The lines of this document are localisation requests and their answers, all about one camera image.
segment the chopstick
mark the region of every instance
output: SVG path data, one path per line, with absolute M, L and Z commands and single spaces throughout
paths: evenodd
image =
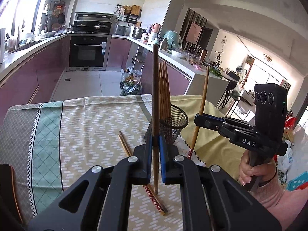
M 205 76 L 205 81 L 204 81 L 203 94 L 202 94 L 202 101 L 201 101 L 200 110 L 199 110 L 199 115 L 202 115 L 203 111 L 204 111 L 205 99 L 206 99 L 206 94 L 207 94 L 207 90 L 208 90 L 209 70 L 210 70 L 210 66 L 207 66 L 207 68 L 206 68 L 206 76 Z M 194 135 L 193 135 L 193 138 L 192 138 L 192 144 L 190 146 L 190 149 L 189 149 L 189 152 L 188 152 L 188 156 L 187 156 L 189 159 L 191 159 L 191 157 L 193 155 L 193 150 L 194 150 L 196 142 L 197 142 L 197 137 L 198 137 L 199 130 L 200 130 L 200 127 L 196 126 L 195 127 L 195 132 L 194 132 Z
M 133 153 L 132 153 L 130 147 L 128 146 L 127 142 L 125 141 L 124 135 L 122 134 L 121 131 L 119 131 L 118 137 L 120 139 L 122 147 L 123 147 L 125 153 L 127 154 L 127 156 L 132 156 Z M 161 215 L 165 215 L 166 213 L 168 213 L 168 210 L 166 209 L 166 207 L 159 202 L 159 199 L 155 195 L 152 186 L 150 184 L 148 184 L 148 185 L 144 185 L 143 187 L 144 187 L 145 191 L 147 192 L 147 195 L 152 200 L 152 202 L 155 205 L 155 207 L 161 213 Z
M 160 119 L 163 123 L 171 124 L 171 99 L 169 89 L 169 79 L 166 62 L 159 64 L 159 94 L 160 94 Z M 172 129 L 164 128 L 166 140 L 172 139 Z
M 158 194 L 158 166 L 159 166 L 159 62 L 158 44 L 153 45 L 153 84 L 152 84 L 152 137 L 153 137 L 153 169 L 154 169 L 154 193 Z

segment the camera lens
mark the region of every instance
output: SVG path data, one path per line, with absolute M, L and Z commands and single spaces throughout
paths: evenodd
M 259 99 L 260 99 L 260 95 L 259 95 L 259 92 L 258 92 L 258 91 L 257 91 L 256 94 L 255 94 L 255 99 L 256 99 L 257 102 L 258 102 Z
M 264 91 L 261 92 L 261 103 L 262 104 L 266 103 L 266 93 Z
M 274 103 L 274 96 L 272 93 L 269 93 L 269 104 L 272 105 Z

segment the white countertop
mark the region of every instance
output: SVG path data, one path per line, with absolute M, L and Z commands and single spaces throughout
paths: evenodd
M 15 67 L 17 67 L 25 59 L 35 54 L 36 52 L 46 47 L 47 45 L 57 40 L 60 40 L 66 36 L 67 34 L 61 35 L 61 36 L 50 37 L 27 49 L 16 51 L 14 53 L 9 54 L 8 57 L 4 60 L 4 62 L 0 64 L 0 82 L 2 79 L 4 79 L 4 77 L 7 74 L 9 74 Z
M 27 49 L 24 50 L 20 50 L 14 53 L 11 53 L 8 55 L 8 57 L 4 60 L 4 62 L 2 64 L 0 64 L 0 82 L 2 79 L 4 79 L 4 77 L 9 74 L 15 67 L 17 67 L 21 62 L 23 62 L 25 59 L 27 59 L 28 57 L 30 57 L 31 55 L 35 54 L 36 52 L 38 52 L 39 50 L 41 50 L 42 48 L 48 46 L 49 44 L 60 40 L 64 37 L 66 37 L 67 34 L 61 35 L 61 36 L 54 36 L 54 37 L 50 37 L 45 39 L 44 41 L 41 41 Z M 148 45 L 148 44 L 144 44 L 141 43 L 140 41 L 138 41 L 137 39 L 128 37 L 128 36 L 120 36 L 120 35 L 112 35 L 113 38 L 123 38 L 123 39 L 128 39 L 136 44 L 139 44 L 140 46 L 142 46 L 143 48 L 153 52 L 153 47 Z M 179 70 L 183 71 L 185 74 L 187 74 L 188 76 L 190 76 L 191 78 L 193 78 L 195 75 L 206 75 L 206 71 L 202 71 L 202 70 L 198 70 L 195 67 L 193 67 L 192 65 L 188 64 L 186 60 L 177 58 L 177 57 L 173 57 L 172 54 L 164 51 L 164 50 L 160 50 L 158 53 L 159 57 L 161 57 L 162 59 L 166 60 L 167 62 L 169 62 L 170 64 L 172 64 L 173 66 L 177 67 Z M 216 75 L 213 74 L 209 74 L 210 77 L 216 78 L 216 79 L 221 79 L 219 77 L 217 77 Z
M 140 41 L 138 41 L 137 39 L 128 37 L 128 36 L 120 36 L 120 35 L 112 35 L 113 38 L 123 38 L 123 39 L 128 39 L 136 44 L 139 44 L 140 46 L 142 46 L 143 48 L 153 52 L 153 47 L 148 45 L 148 44 L 144 44 L 141 43 Z M 177 67 L 178 69 L 182 70 L 184 73 L 186 73 L 187 75 L 189 75 L 190 77 L 194 77 L 196 74 L 198 75 L 206 75 L 206 70 L 199 70 L 196 69 L 195 67 L 193 67 L 192 65 L 190 65 L 189 63 L 187 63 L 186 60 L 183 60 L 181 58 L 177 58 L 172 56 L 172 54 L 164 51 L 164 50 L 160 50 L 158 52 L 158 56 L 163 58 L 164 60 L 166 60 L 167 62 L 171 63 L 172 65 L 174 65 L 175 67 Z M 213 75 L 212 73 L 209 73 L 210 77 L 213 78 L 217 78 L 217 79 L 221 79 L 216 75 Z

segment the built-in oven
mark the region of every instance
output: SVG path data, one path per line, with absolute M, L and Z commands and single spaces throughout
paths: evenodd
M 69 70 L 106 70 L 113 14 L 76 13 L 70 41 Z
M 110 35 L 77 33 L 70 39 L 70 71 L 106 70 Z

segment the ceiling lamp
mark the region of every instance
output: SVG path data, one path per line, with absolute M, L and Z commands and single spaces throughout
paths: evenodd
M 271 58 L 270 55 L 263 53 L 264 59 L 268 62 L 270 62 L 271 64 L 273 64 L 273 60 Z

